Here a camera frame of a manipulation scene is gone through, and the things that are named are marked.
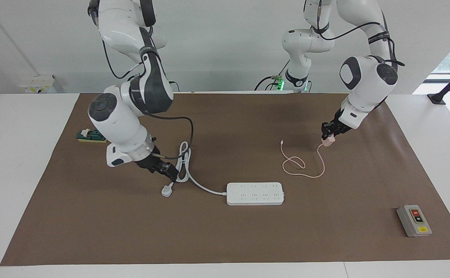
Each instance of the white power strip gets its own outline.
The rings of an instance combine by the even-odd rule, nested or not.
[[[230,206],[278,206],[285,194],[281,183],[229,183],[226,202]]]

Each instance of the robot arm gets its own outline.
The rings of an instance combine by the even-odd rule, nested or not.
[[[357,129],[366,116],[391,93],[398,81],[398,65],[391,48],[386,20],[376,0],[338,0],[343,20],[361,27],[368,37],[369,56],[350,57],[341,66],[340,78],[350,90],[333,121],[322,124],[322,138]]]
[[[338,0],[338,14],[343,20],[360,28],[368,37],[369,56],[348,58],[340,77],[350,90],[333,121],[323,123],[322,138],[333,138],[350,129],[357,129],[364,118],[381,104],[398,80],[398,64],[391,48],[386,20],[376,0]],[[296,29],[283,37],[283,47],[290,55],[290,67],[285,72],[286,89],[302,92],[311,66],[306,53],[331,50],[334,39],[329,29],[329,14],[333,0],[307,0],[304,18],[310,29]]]
[[[140,10],[141,16],[136,15],[134,11]],[[141,75],[106,88],[89,106],[91,122],[111,142],[106,152],[108,166],[136,162],[151,173],[159,172],[175,181],[177,169],[161,160],[155,138],[138,120],[167,111],[173,102],[172,88],[147,30],[156,22],[151,0],[92,0],[88,12],[109,46],[144,65]]]

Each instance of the gray switch box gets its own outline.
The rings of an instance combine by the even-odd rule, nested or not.
[[[397,209],[396,213],[398,213],[407,236],[429,236],[433,233],[419,206],[403,206]]]

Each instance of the power plug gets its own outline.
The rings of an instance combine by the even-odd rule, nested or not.
[[[327,137],[326,139],[321,139],[323,146],[325,147],[329,147],[331,146],[336,140],[335,140],[335,136],[334,135],[330,135],[329,137]]]
[[[170,197],[172,192],[173,192],[172,187],[170,185],[165,185],[161,190],[161,195],[163,195],[164,197]]]

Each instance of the brown mat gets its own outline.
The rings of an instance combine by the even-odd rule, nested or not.
[[[345,95],[176,95],[166,115],[195,121],[198,181],[283,184],[281,206],[230,207],[190,182],[165,198],[164,176],[106,166],[106,144],[75,139],[94,97],[75,104],[2,266],[450,259],[450,214],[386,105],[321,149],[327,171],[313,180],[282,171],[280,140],[318,174],[320,125]],[[166,155],[189,137],[185,121],[141,122]],[[421,206],[433,235],[405,237],[404,204]]]

